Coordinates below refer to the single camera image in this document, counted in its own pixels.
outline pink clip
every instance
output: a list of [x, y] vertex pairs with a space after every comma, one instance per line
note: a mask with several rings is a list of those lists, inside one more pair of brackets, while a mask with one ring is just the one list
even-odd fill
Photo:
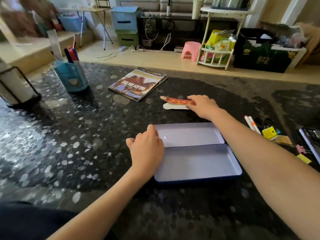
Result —
[[298, 150], [298, 153], [300, 154], [306, 154], [306, 150], [301, 145], [296, 145], [296, 148]]

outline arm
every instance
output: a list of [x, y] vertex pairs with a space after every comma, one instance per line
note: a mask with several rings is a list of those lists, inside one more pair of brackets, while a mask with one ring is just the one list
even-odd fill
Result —
[[128, 138], [132, 166], [105, 194], [47, 240], [104, 239], [131, 198], [154, 175], [164, 155], [157, 130], [149, 125], [135, 139]]
[[188, 107], [212, 121], [275, 213], [302, 239], [320, 234], [320, 174], [282, 147], [238, 122], [207, 96]]

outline magazine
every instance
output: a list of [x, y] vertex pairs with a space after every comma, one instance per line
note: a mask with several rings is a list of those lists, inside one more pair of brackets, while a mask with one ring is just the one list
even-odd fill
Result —
[[108, 88], [138, 102], [162, 84], [167, 78], [166, 74], [158, 74], [144, 69], [135, 69]]

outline white rack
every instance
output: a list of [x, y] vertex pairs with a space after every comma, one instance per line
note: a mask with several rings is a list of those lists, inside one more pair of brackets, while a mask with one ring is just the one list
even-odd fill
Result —
[[[223, 18], [234, 18], [234, 19], [240, 19], [240, 25], [237, 31], [237, 37], [239, 35], [240, 32], [240, 28], [242, 27], [242, 24], [244, 22], [244, 20], [246, 19], [246, 17], [250, 14], [252, 14], [252, 12], [250, 11], [238, 11], [238, 10], [224, 10], [224, 9], [212, 9], [210, 7], [202, 7], [201, 8], [202, 12], [207, 12], [208, 13], [208, 21], [207, 21], [207, 26], [205, 28], [205, 33], [204, 33], [204, 37], [202, 40], [202, 44], [200, 46], [199, 49], [199, 55], [198, 55], [198, 59], [197, 59], [197, 64], [202, 64], [205, 66], [209, 66], [209, 67], [219, 67], [219, 68], [225, 68], [225, 70], [228, 68], [228, 65], [230, 63], [230, 60], [232, 58], [232, 54], [233, 54], [233, 49], [232, 51], [218, 51], [218, 50], [212, 50], [212, 49], [206, 49], [204, 48], [206, 45], [206, 37], [208, 34], [208, 29], [209, 29], [209, 24], [210, 24], [210, 18], [211, 17], [223, 17]], [[200, 58], [202, 56], [202, 52], [206, 52], [205, 58], [204, 58], [204, 62], [200, 61]], [[207, 56], [208, 56], [208, 52], [213, 53], [213, 57], [211, 60], [211, 63], [207, 63]], [[223, 56], [221, 55], [219, 62], [214, 62], [214, 57], [216, 54], [230, 54], [229, 59], [227, 61], [226, 64], [221, 64], [222, 58]]]

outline white pen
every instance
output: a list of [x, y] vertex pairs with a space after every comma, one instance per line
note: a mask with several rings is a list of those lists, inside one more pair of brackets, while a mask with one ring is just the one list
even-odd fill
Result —
[[245, 116], [244, 119], [246, 120], [246, 122], [249, 125], [250, 129], [253, 130], [253, 131], [256, 131], [254, 126], [251, 124], [251, 121], [250, 121], [249, 117]]
[[249, 116], [249, 120], [250, 120], [251, 124], [253, 125], [254, 130], [255, 130], [256, 132], [258, 132], [258, 133], [261, 135], [261, 132], [259, 131], [259, 129], [258, 129], [258, 127], [257, 127], [256, 123], [254, 122], [254, 120], [252, 119], [252, 117], [251, 117], [251, 116]]

